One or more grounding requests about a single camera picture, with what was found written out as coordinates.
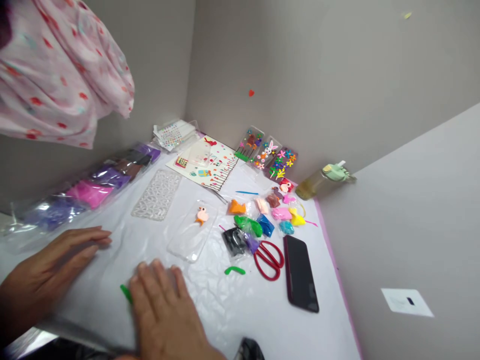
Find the black phone screen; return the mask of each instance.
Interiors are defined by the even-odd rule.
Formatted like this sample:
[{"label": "black phone screen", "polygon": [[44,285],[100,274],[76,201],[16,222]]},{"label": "black phone screen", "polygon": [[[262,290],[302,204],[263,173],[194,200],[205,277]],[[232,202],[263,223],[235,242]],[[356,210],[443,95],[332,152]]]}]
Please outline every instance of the black phone screen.
[{"label": "black phone screen", "polygon": [[320,309],[307,244],[290,235],[283,238],[283,244],[288,300],[292,305],[318,313]]}]

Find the electrical outlet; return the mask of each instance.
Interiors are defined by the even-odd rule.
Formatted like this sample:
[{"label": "electrical outlet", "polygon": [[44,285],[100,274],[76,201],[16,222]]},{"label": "electrical outlet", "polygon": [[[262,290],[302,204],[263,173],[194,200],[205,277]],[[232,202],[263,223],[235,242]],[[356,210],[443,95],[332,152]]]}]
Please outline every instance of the electrical outlet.
[{"label": "electrical outlet", "polygon": [[383,288],[381,292],[394,313],[434,317],[418,290]]}]

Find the left hand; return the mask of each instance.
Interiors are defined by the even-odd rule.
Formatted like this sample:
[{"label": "left hand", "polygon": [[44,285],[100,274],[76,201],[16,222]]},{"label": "left hand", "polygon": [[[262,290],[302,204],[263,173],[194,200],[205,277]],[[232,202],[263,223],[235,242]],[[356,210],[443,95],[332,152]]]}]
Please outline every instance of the left hand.
[{"label": "left hand", "polygon": [[[19,263],[0,285],[0,349],[45,318],[89,264],[108,245],[111,232],[101,226],[67,230],[35,255]],[[75,247],[94,241],[59,267]]]}]

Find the green clay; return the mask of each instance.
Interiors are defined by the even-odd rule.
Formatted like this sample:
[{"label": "green clay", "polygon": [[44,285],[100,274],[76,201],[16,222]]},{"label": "green clay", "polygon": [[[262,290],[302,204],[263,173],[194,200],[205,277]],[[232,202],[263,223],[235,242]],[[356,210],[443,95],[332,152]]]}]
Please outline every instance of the green clay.
[{"label": "green clay", "polygon": [[230,274],[230,272],[232,270],[241,274],[241,275],[245,275],[245,270],[243,270],[242,268],[236,267],[236,266],[230,266],[227,270],[225,270],[225,274],[226,275]]},{"label": "green clay", "polygon": [[120,289],[121,291],[123,292],[123,295],[125,295],[126,299],[128,300],[128,302],[130,304],[133,304],[134,301],[132,299],[132,294],[130,293],[130,290],[127,289],[127,287],[125,285],[120,285]]},{"label": "green clay", "polygon": [[257,238],[262,236],[262,233],[263,233],[262,226],[255,220],[252,220],[247,216],[238,216],[238,215],[235,215],[233,217],[233,220],[241,230],[244,230],[248,233],[253,232]]}]

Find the scissors handle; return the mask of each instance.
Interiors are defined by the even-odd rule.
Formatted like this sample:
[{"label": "scissors handle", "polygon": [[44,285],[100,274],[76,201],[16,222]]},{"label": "scissors handle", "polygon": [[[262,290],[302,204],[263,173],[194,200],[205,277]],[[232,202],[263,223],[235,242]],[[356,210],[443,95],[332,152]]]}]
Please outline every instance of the scissors handle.
[{"label": "scissors handle", "polygon": [[[280,261],[278,261],[271,253],[270,251],[267,250],[267,248],[265,247],[264,243],[267,243],[269,244],[270,246],[272,246],[273,248],[275,248],[275,250],[278,252],[278,254],[280,255]],[[259,263],[259,260],[258,260],[258,257],[260,257],[260,259],[262,259],[269,267],[271,267],[272,269],[275,270],[275,275],[273,277],[270,277],[268,276],[263,270],[262,270],[262,267],[260,266],[260,263]],[[280,269],[284,267],[284,264],[285,264],[285,258],[284,258],[284,255],[282,254],[282,252],[280,251],[280,249],[274,244],[274,243],[271,243],[270,241],[262,241],[260,242],[260,246],[258,247],[257,251],[255,251],[255,253],[253,254],[253,258],[255,259],[255,264],[256,264],[256,267],[258,268],[258,271],[260,272],[260,274],[265,278],[267,279],[268,281],[275,281],[275,280],[278,280],[278,278],[280,277]]]}]

